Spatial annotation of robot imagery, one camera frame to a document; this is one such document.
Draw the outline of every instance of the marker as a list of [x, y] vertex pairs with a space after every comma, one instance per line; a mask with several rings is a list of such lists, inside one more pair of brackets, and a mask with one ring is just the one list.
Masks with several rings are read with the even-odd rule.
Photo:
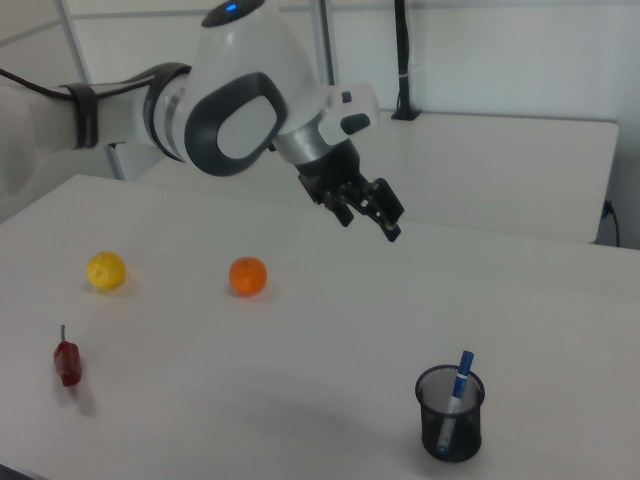
[[[464, 387], [467, 385], [467, 378], [471, 371], [471, 362], [473, 362], [473, 353], [467, 352], [466, 350], [462, 352], [456, 382], [453, 384], [453, 392], [447, 405], [447, 413], [458, 413], [460, 411]], [[440, 455], [446, 455], [449, 451], [449, 444], [451, 443], [451, 435], [453, 434], [455, 424], [455, 418], [445, 418], [442, 423], [442, 430], [440, 430], [440, 436], [438, 437], [438, 444], [436, 446], [436, 450]]]

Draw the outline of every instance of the black mesh pen cup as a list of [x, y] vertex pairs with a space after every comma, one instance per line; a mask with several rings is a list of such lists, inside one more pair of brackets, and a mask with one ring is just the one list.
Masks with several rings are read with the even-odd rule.
[[457, 365], [438, 365], [420, 375], [416, 382], [422, 444], [433, 457], [445, 462], [468, 460], [482, 444], [480, 406], [484, 401], [484, 385], [475, 373], [469, 373], [457, 413], [447, 413], [457, 373]]

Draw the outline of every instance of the orange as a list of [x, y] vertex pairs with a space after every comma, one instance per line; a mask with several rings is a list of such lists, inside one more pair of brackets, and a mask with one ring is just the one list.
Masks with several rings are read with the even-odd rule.
[[242, 257], [229, 267], [229, 283], [240, 295], [253, 295], [267, 282], [267, 267], [259, 258]]
[[96, 287], [113, 288], [124, 281], [126, 267], [113, 252], [100, 252], [87, 263], [87, 278]]

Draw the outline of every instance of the white robotic arm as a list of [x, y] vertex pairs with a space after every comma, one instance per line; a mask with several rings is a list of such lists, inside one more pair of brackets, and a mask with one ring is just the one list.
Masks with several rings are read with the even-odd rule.
[[351, 206], [394, 241], [403, 207], [384, 180], [370, 183], [360, 174], [349, 140], [377, 122], [372, 87], [320, 84], [295, 36], [265, 0], [223, 3], [202, 27], [193, 68], [165, 64], [121, 84], [45, 92], [4, 87], [0, 122], [4, 117], [7, 123], [6, 112], [22, 112], [19, 123], [33, 129], [35, 148], [48, 152], [93, 148], [98, 140], [150, 143], [217, 176], [239, 173], [275, 148], [298, 169], [313, 201], [342, 225], [353, 219]]

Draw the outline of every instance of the lemon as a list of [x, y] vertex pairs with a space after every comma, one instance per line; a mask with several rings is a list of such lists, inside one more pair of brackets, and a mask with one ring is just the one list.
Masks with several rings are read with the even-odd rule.
[[120, 256], [100, 252], [87, 262], [87, 278], [96, 287], [113, 288], [124, 281], [126, 267]]

